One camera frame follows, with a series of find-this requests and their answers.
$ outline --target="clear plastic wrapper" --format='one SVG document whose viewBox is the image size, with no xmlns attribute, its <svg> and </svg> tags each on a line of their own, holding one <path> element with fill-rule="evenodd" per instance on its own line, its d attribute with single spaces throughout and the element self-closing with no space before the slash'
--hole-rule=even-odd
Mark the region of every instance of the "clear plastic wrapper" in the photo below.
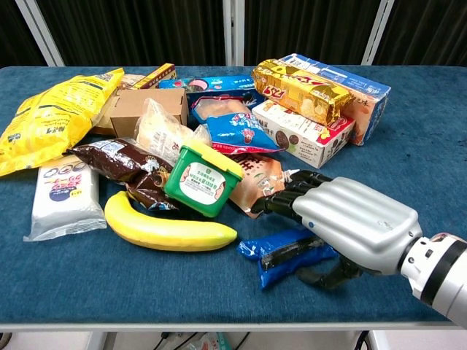
<svg viewBox="0 0 467 350">
<path fill-rule="evenodd" d="M 206 128 L 198 126 L 193 132 L 181 125 L 161 104 L 151 98 L 144 102 L 144 114 L 138 119 L 134 138 L 144 148 L 172 166 L 177 162 L 180 148 L 188 139 L 197 139 L 208 146 L 211 145 Z"/>
</svg>

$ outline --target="silver robotic hand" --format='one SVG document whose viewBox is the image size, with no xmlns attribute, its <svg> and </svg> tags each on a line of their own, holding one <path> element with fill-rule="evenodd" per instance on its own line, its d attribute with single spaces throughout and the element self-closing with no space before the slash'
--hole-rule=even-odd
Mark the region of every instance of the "silver robotic hand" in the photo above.
<svg viewBox="0 0 467 350">
<path fill-rule="evenodd" d="M 467 328 L 467 243 L 447 234 L 422 237 L 417 212 L 351 179 L 313 171 L 291 176 L 285 191 L 260 198 L 252 212 L 301 222 L 341 255 L 329 273 L 301 268 L 303 282 L 325 288 L 361 276 L 402 273 L 413 295 Z"/>
</svg>

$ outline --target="brown cardboard box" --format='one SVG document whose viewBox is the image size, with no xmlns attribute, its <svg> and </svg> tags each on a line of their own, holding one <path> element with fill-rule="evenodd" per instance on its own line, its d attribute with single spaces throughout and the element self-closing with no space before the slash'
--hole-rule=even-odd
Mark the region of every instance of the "brown cardboard box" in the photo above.
<svg viewBox="0 0 467 350">
<path fill-rule="evenodd" d="M 144 101 L 152 98 L 181 124 L 187 125 L 188 104 L 185 89 L 120 90 L 112 98 L 105 115 L 110 118 L 117 137 L 133 137 Z"/>
</svg>

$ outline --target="food package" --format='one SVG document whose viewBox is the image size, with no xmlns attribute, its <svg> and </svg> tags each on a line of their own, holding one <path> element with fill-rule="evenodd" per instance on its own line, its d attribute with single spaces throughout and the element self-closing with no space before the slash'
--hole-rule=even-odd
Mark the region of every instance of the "food package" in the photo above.
<svg viewBox="0 0 467 350">
<path fill-rule="evenodd" d="M 250 113 L 251 111 L 242 103 L 241 98 L 232 97 L 201 97 L 193 107 L 193 115 L 200 124 L 207 118 L 220 117 L 232 113 Z"/>
<path fill-rule="evenodd" d="M 24 241 L 106 228 L 98 174 L 74 155 L 45 163 L 37 176 L 31 222 Z"/>
<path fill-rule="evenodd" d="M 223 154 L 280 151 L 239 98 L 200 98 L 193 115 L 206 120 L 212 148 Z"/>
<path fill-rule="evenodd" d="M 199 341 L 189 343 L 181 350 L 232 350 L 232 348 L 223 333 L 208 332 Z"/>
<path fill-rule="evenodd" d="M 278 60 L 266 60 L 253 69 L 256 90 L 272 101 L 316 123 L 328 125 L 352 100 L 342 86 Z"/>
<path fill-rule="evenodd" d="M 159 82 L 159 88 L 184 88 L 190 111 L 194 103 L 204 96 L 240 97 L 248 108 L 253 108 L 265 100 L 264 96 L 255 90 L 255 84 L 249 75 L 163 80 Z"/>
<path fill-rule="evenodd" d="M 125 74 L 123 75 L 123 78 L 120 81 L 120 85 L 118 85 L 118 88 L 122 90 L 127 90 L 143 78 L 144 78 L 144 75 Z"/>
<path fill-rule="evenodd" d="M 341 116 L 323 126 L 273 101 L 263 102 L 252 112 L 279 147 L 315 168 L 323 166 L 347 143 L 355 124 Z"/>
<path fill-rule="evenodd" d="M 211 145 L 205 127 L 200 125 L 193 132 L 181 125 L 161 104 L 151 98 L 144 102 L 144 114 L 136 124 L 134 138 L 145 149 L 163 158 L 172 166 L 177 162 L 180 148 L 188 139 L 197 139 L 208 146 Z"/>
<path fill-rule="evenodd" d="M 169 178 L 168 173 L 150 174 L 143 172 L 133 182 L 126 182 L 128 195 L 146 210 L 177 209 L 162 187 Z"/>
<path fill-rule="evenodd" d="M 243 180 L 233 189 L 229 199 L 249 217 L 255 219 L 251 207 L 257 199 L 284 190 L 282 167 L 278 160 L 264 155 L 243 154 L 231 157 L 242 166 Z"/>
<path fill-rule="evenodd" d="M 164 79 L 174 79 L 177 77 L 175 65 L 171 63 L 164 63 L 155 71 L 149 73 L 146 77 L 141 78 L 138 82 L 129 87 L 130 90 L 157 88 L 159 82 Z"/>
<path fill-rule="evenodd" d="M 348 89 L 354 100 L 346 105 L 341 113 L 355 121 L 350 142 L 361 146 L 370 138 L 385 109 L 391 90 L 389 86 L 296 53 L 287 55 L 280 60 Z"/>
<path fill-rule="evenodd" d="M 111 139 L 67 150 L 108 179 L 127 182 L 130 196 L 149 210 L 169 210 L 176 202 L 163 192 L 172 166 L 132 139 Z"/>
<path fill-rule="evenodd" d="M 0 137 L 0 176 L 61 156 L 99 122 L 123 69 L 76 76 L 26 99 Z"/>
<path fill-rule="evenodd" d="M 258 261 L 261 289 L 300 267 L 337 256 L 330 245 L 303 226 L 242 241 L 237 251 L 250 260 Z"/>
</svg>

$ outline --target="blue wrapper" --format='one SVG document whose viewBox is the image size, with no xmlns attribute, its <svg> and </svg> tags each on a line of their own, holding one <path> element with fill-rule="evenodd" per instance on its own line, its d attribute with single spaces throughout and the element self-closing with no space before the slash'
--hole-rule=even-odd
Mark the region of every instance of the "blue wrapper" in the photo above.
<svg viewBox="0 0 467 350">
<path fill-rule="evenodd" d="M 242 241 L 237 251 L 250 260 L 258 261 L 261 289 L 295 272 L 297 268 L 337 256 L 329 244 L 305 227 Z"/>
<path fill-rule="evenodd" d="M 266 135 L 253 114 L 231 113 L 208 118 L 212 148 L 227 155 L 267 153 L 281 149 Z"/>
</svg>

